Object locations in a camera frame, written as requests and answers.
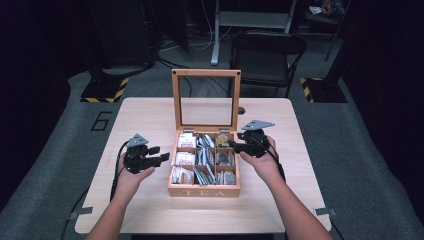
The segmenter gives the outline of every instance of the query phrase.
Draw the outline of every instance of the chair leg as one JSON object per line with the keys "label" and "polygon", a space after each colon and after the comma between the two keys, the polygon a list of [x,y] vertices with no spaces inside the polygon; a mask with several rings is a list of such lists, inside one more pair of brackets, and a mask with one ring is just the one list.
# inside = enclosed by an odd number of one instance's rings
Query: chair leg
{"label": "chair leg", "polygon": [[325,61],[327,61],[328,57],[330,57],[330,53],[333,50],[334,44],[336,43],[336,40],[337,40],[337,37],[339,36],[339,31],[340,31],[340,28],[337,29],[337,32],[333,34],[333,37],[331,39],[330,48],[328,49],[327,56],[325,56]]}

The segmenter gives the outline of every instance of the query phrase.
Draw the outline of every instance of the hand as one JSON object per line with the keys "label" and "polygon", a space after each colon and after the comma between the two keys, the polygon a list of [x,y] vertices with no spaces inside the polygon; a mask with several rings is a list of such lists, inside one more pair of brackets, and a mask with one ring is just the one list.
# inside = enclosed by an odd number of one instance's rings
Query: hand
{"label": "hand", "polygon": [[[121,169],[124,167],[124,157],[125,153],[123,153],[119,158],[118,171],[121,171]],[[141,181],[150,176],[154,171],[155,168],[150,167],[141,171],[140,173],[133,174],[128,172],[126,169],[123,169],[119,175],[118,185],[116,187],[116,192],[113,199],[119,198],[126,203],[129,203],[137,192]]]}
{"label": "hand", "polygon": [[[268,150],[274,156],[277,156],[277,153],[275,152],[275,140],[269,136],[267,138],[269,144],[271,145]],[[240,152],[240,157],[242,157],[247,163],[253,166],[256,173],[259,175],[260,178],[262,178],[262,180],[264,180],[265,183],[268,183],[269,181],[272,181],[275,178],[281,179],[280,173],[278,172],[277,164],[269,153],[265,153],[260,158],[255,158],[245,152]]]}

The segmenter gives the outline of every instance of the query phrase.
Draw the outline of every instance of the dark background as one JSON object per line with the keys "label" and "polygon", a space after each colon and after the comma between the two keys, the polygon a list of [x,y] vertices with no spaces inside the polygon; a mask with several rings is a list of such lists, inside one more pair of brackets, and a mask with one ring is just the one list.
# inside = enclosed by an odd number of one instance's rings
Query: dark background
{"label": "dark background", "polygon": [[[125,26],[120,28],[126,31],[122,34],[133,38],[122,39],[132,41],[137,37],[140,45],[122,43],[120,38],[112,41],[109,36],[116,33],[108,33],[112,28],[107,28],[106,24],[105,29],[102,25],[108,18],[100,14],[113,9],[108,5],[112,1],[105,0],[104,5],[99,4],[101,2],[0,2],[1,209],[36,161],[61,116],[70,92],[67,80],[88,70],[87,56],[101,68],[119,63],[151,63],[156,44],[161,41],[161,31],[186,47],[186,28],[176,32],[170,30],[177,29],[177,25],[186,26],[184,11],[188,11],[194,21],[204,23],[200,19],[203,12],[198,5],[200,1],[172,1],[169,4],[158,1],[157,5],[146,8],[148,13],[154,13],[147,19],[143,19],[145,15],[140,16],[139,8],[128,7],[134,11],[126,11],[126,18],[115,16],[109,23]],[[278,2],[261,6],[275,9],[272,4]],[[121,3],[124,9],[132,6],[126,4],[141,6],[143,1]],[[250,4],[253,3],[247,2],[241,9],[249,9],[253,6]],[[169,13],[169,7],[174,9],[174,15],[161,15]],[[343,59],[346,62],[343,79],[371,138],[392,173],[402,182],[423,221],[424,86],[420,78],[424,66],[424,22],[420,7],[415,2],[395,0],[354,1],[343,32],[344,44],[351,50]],[[212,19],[214,6],[207,9]],[[181,21],[172,22],[168,17]],[[81,41],[88,44],[89,52],[81,54]],[[125,51],[118,47],[120,44],[133,46],[135,50]]]}

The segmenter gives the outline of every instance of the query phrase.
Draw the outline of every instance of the metal bracket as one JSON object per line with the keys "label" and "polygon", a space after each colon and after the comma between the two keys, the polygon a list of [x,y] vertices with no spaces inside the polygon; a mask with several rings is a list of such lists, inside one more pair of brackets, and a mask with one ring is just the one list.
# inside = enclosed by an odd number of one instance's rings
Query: metal bracket
{"label": "metal bracket", "polygon": [[244,125],[241,129],[253,131],[253,130],[258,130],[258,129],[262,129],[266,127],[272,127],[272,126],[275,126],[275,123],[265,122],[260,120],[252,120],[250,123]]}
{"label": "metal bracket", "polygon": [[127,147],[130,148],[130,147],[145,145],[145,144],[148,144],[148,143],[149,143],[149,141],[147,139],[145,139],[144,137],[140,136],[140,134],[137,133],[128,142]]}

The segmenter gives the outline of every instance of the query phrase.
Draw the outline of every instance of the wooden frame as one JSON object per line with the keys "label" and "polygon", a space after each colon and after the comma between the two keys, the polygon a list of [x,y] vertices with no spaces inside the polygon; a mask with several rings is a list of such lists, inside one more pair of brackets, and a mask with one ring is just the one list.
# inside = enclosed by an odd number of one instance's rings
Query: wooden frame
{"label": "wooden frame", "polygon": [[[239,95],[240,95],[240,70],[210,70],[210,69],[173,69],[172,70],[172,82],[173,82],[173,93],[174,93],[174,106],[175,106],[175,122],[176,122],[176,136],[174,141],[174,149],[171,160],[171,170],[168,179],[168,191],[171,197],[239,197],[241,190],[241,179],[239,170],[238,156],[234,153],[234,149],[231,148],[213,148],[211,152],[216,157],[219,152],[226,152],[228,155],[233,154],[234,166],[218,166],[215,162],[213,165],[213,173],[216,174],[218,171],[232,171],[235,174],[236,184],[235,185],[201,185],[198,181],[195,181],[192,185],[175,184],[173,183],[173,172],[176,167],[183,167],[187,170],[193,171],[195,165],[177,165],[176,155],[178,152],[192,152],[194,155],[197,154],[196,148],[181,148],[178,147],[178,139],[180,134],[184,131],[191,130],[193,136],[197,136],[199,133],[208,135],[211,139],[217,139],[217,136],[221,134],[222,130],[228,131],[228,138],[237,141],[237,121],[238,121],[238,107],[239,107]],[[204,115],[207,113],[207,106],[210,106],[210,102],[207,98],[188,98],[182,100],[181,98],[181,87],[180,81],[183,77],[219,77],[222,79],[233,80],[234,90],[231,99],[231,113],[230,124],[202,124],[202,122],[190,122],[188,124],[183,122],[183,107],[182,102],[188,102],[190,104],[200,104],[205,107],[202,113],[190,114],[190,115]],[[228,105],[228,98],[215,99],[214,106],[216,105]],[[205,168],[198,166],[198,168],[206,172]]]}

